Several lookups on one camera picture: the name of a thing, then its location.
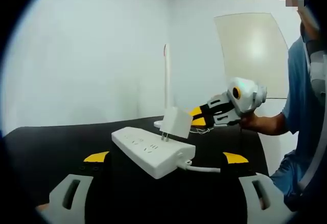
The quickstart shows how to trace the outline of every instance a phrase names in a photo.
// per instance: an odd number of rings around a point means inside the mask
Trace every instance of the person's arm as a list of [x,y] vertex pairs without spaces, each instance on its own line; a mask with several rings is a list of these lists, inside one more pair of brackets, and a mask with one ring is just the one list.
[[272,118],[258,117],[252,113],[242,118],[240,126],[268,136],[280,136],[289,131],[283,113]]

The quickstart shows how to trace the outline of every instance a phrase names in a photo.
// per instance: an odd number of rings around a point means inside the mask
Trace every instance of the electrical outlet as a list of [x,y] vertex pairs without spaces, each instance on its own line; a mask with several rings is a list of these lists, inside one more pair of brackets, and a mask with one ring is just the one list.
[[126,127],[111,134],[112,141],[137,165],[155,179],[177,169],[177,162],[195,156],[195,146],[175,140],[163,141],[161,136],[139,128]]

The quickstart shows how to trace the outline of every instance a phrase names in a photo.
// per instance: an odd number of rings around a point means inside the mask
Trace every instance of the hand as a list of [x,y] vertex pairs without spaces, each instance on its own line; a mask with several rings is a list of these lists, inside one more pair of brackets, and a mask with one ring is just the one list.
[[254,113],[247,114],[241,118],[240,126],[243,129],[256,130],[258,127],[258,119],[259,117]]

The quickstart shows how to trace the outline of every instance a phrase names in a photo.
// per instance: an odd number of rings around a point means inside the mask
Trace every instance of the white wall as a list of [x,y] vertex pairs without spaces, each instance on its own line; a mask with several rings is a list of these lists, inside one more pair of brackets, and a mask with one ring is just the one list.
[[[170,3],[172,83],[176,103],[183,108],[203,104],[213,95],[226,91],[223,53],[215,17],[267,12],[275,18],[288,47],[299,37],[300,19],[296,11],[285,7],[281,0],[171,0]],[[277,115],[284,103],[285,100],[268,101],[258,113]],[[269,172],[273,173],[283,155],[295,148],[296,137],[261,136],[261,139]]]
[[158,116],[167,0],[34,0],[6,54],[3,131]]

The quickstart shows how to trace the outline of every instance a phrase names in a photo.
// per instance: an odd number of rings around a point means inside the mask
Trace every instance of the person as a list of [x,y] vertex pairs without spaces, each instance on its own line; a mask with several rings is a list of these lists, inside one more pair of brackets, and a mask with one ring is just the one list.
[[298,6],[301,18],[301,36],[290,48],[289,94],[283,111],[272,118],[252,113],[241,120],[241,127],[265,135],[279,136],[287,132],[298,134],[296,150],[286,154],[280,167],[271,176],[274,184],[285,196],[299,192],[298,182],[308,169],[320,139],[324,118],[324,105],[316,98],[308,71],[303,41],[319,40],[319,31],[304,13],[299,1],[286,0],[288,6]]

